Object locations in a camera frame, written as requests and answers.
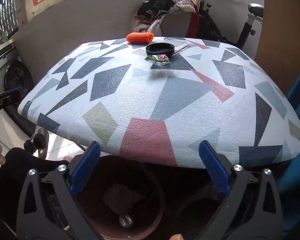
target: red cloth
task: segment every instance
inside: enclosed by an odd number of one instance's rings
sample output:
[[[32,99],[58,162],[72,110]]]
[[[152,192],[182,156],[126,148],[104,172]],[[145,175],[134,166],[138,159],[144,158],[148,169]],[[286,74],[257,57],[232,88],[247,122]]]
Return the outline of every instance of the red cloth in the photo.
[[[192,2],[192,4],[194,6],[195,13],[191,14],[191,19],[189,23],[188,32],[186,34],[186,38],[195,39],[197,37],[197,32],[199,29],[199,11],[198,11],[198,7],[194,4],[194,2]]]

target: orange foam net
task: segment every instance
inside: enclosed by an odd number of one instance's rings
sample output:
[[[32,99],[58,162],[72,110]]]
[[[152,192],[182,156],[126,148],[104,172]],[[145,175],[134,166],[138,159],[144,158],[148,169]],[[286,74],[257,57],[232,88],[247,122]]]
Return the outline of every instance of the orange foam net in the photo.
[[[153,33],[129,33],[126,40],[130,43],[149,43],[153,37]]]

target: white fleece blanket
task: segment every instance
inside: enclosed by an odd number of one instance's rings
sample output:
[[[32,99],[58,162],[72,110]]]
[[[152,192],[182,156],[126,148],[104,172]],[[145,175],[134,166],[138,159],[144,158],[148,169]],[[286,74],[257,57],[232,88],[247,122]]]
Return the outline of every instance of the white fleece blanket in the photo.
[[[160,36],[162,36],[160,24],[164,17],[166,17],[167,15],[169,15],[170,13],[173,13],[173,12],[195,13],[195,8],[193,6],[193,3],[190,0],[173,0],[173,2],[175,3],[175,5],[171,7],[171,9],[169,10],[169,13],[163,15],[160,19],[155,20],[151,25],[146,25],[146,24],[141,23],[141,21],[137,21],[133,28],[133,31],[140,32],[141,30],[147,29],[148,30],[147,32],[153,33],[154,36],[156,36],[156,37],[160,37]]]

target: exercise bike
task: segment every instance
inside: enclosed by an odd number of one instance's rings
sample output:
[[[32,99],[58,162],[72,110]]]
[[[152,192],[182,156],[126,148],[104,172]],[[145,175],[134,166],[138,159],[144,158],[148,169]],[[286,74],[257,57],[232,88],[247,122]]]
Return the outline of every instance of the exercise bike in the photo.
[[[243,26],[238,41],[235,43],[229,41],[225,36],[222,35],[216,23],[209,15],[209,9],[211,8],[212,5],[207,3],[206,4],[207,8],[204,9],[204,3],[205,3],[204,0],[201,0],[198,8],[199,16],[200,16],[200,25],[199,25],[199,32],[197,34],[197,38],[203,40],[220,41],[223,43],[228,43],[233,46],[236,46],[239,49],[242,49],[249,35],[251,34],[252,36],[254,36],[256,34],[256,31],[252,29],[254,20],[258,20],[261,23],[263,21],[264,7],[260,4],[250,3],[248,5],[248,10],[251,14],[248,14],[248,20]]]

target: silver screw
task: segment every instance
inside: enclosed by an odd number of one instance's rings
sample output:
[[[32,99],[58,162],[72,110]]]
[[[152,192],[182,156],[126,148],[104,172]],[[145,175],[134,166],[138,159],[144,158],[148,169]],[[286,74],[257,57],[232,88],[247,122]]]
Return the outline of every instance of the silver screw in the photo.
[[[67,166],[65,166],[64,164],[62,164],[62,165],[60,165],[60,166],[58,167],[58,171],[65,171],[66,168],[67,168]]]
[[[29,175],[34,175],[35,174],[35,169],[31,169],[31,170],[29,170]]]
[[[267,175],[271,175],[271,170],[269,170],[269,169],[265,169],[265,174],[267,174]]]
[[[119,217],[119,223],[124,228],[130,228],[132,226],[132,224],[133,224],[133,221],[132,221],[132,219],[131,219],[130,216],[128,216],[128,215],[121,215]]]
[[[242,171],[242,166],[239,165],[239,164],[236,164],[235,166],[233,166],[233,168],[234,168],[236,171]]]

